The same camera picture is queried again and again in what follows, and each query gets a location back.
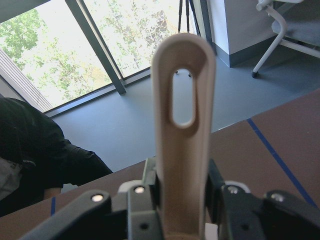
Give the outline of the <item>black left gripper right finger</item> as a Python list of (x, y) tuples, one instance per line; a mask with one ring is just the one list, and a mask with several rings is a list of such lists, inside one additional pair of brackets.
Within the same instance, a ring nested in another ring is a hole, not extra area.
[(209, 160), (205, 203), (217, 225), (219, 240), (261, 240), (262, 200), (245, 191), (239, 182), (227, 183), (213, 159)]

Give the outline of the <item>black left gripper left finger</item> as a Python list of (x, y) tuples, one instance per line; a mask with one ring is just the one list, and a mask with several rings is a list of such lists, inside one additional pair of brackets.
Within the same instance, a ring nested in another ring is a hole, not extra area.
[(157, 211), (158, 186), (156, 158), (147, 158), (141, 183), (127, 192), (127, 238), (129, 240), (161, 240), (162, 224)]

